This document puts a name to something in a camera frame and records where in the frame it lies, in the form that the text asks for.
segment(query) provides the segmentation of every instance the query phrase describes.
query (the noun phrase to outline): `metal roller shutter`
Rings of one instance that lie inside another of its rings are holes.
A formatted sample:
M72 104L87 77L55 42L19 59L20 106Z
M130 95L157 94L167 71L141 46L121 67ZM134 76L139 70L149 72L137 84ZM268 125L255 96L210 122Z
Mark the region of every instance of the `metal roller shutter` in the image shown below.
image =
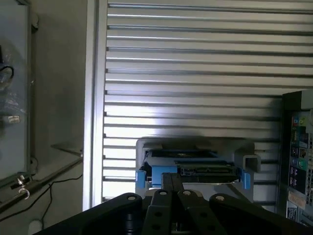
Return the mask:
M281 94L313 87L313 2L106 6L103 197L134 191L138 138L242 137L262 157L254 199L273 210Z

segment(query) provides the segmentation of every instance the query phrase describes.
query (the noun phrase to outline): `gray wall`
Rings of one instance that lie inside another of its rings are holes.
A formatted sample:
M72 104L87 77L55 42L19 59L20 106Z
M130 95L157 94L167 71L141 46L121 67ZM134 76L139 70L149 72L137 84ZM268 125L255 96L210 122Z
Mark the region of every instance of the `gray wall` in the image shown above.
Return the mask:
M33 0L40 17L40 29L32 37L32 74L35 78L34 153L42 178L75 159L54 150L51 144L78 141L83 133L85 43L87 0ZM77 177L82 165L60 179ZM0 215L0 218L28 207L37 195ZM27 234L28 224L43 215L48 193L28 212L0 223L2 235ZM50 226L82 209L82 180L53 186L53 203L45 217Z

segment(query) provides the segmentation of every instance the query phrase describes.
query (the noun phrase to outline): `blue plastic part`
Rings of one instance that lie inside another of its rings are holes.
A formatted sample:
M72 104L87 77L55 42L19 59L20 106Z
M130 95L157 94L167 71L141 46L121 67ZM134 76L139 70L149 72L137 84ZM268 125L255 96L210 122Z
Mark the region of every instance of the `blue plastic part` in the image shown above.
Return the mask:
M241 170L241 180L243 182L243 187L244 189L250 189L251 187L251 175L244 171L244 170Z
M146 187L146 172L144 170L136 171L136 187L138 188Z
M177 166L153 165L152 166L152 186L161 186L162 173L177 173Z

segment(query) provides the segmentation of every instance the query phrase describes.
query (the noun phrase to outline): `metal pipe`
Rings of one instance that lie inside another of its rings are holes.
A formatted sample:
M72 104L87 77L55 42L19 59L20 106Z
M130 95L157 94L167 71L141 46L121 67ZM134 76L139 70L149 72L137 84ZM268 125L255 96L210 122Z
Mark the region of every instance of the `metal pipe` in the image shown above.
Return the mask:
M30 184L26 185L24 188L27 191L29 191L30 195L32 195L32 194L38 192L40 189L42 189L42 187L47 185L52 180L58 178L60 175L64 174L65 172L69 171L70 169L79 165L82 162L83 162L83 158L77 159L77 160L71 162L70 164L67 164L66 166L60 168L59 170L51 173L50 175L44 177L43 179L41 179L39 181L31 182ZM9 209L11 206L15 205L19 201L27 198L27 196L28 196L27 192L22 191L21 193L15 195L11 199L1 203L0 204L0 213L6 211L7 209Z

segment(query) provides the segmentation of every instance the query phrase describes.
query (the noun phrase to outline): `black cable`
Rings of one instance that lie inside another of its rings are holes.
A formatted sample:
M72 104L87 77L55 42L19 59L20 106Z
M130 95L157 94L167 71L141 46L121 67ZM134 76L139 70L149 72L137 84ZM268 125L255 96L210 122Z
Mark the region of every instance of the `black cable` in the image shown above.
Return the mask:
M0 69L0 72L5 70L5 69L10 69L11 70L11 76L10 79L12 79L14 77L14 68L12 66L4 66Z
M13 213L13 214L10 214L10 215L8 215L8 216L6 216L6 217L0 219L0 223L1 223L2 221L6 220L6 219L9 219L9 218L11 218L11 217L13 217L13 216L15 216L15 215L21 214L21 213L26 212L26 211L28 211L29 209L31 209L31 208L36 204L36 202L37 202L46 192L48 192L49 189L51 189L51 187L53 186L54 183L62 183L62 182L70 181L70 180L78 180L78 179L80 179L82 176L83 176L83 175L80 175L80 176L77 177L77 178L70 178L70 179L66 179L66 180L59 180L59 181L54 181L54 182L52 182L52 184L49 185L49 187L47 187L47 188L45 189L45 191L43 191L43 193L40 194L39 197L37 197L37 198L35 199L35 201L33 201L32 204L30 204L29 207L27 207L27 208L24 209L24 210L15 212L15 213ZM44 213L42 219L44 218L44 216L45 216L46 213L48 212L48 209L49 209L51 203L52 203L52 192L51 192L51 195L50 195L50 203L49 203L49 205L48 205L48 207L47 207L47 209L46 209L46 211L45 211L45 213Z

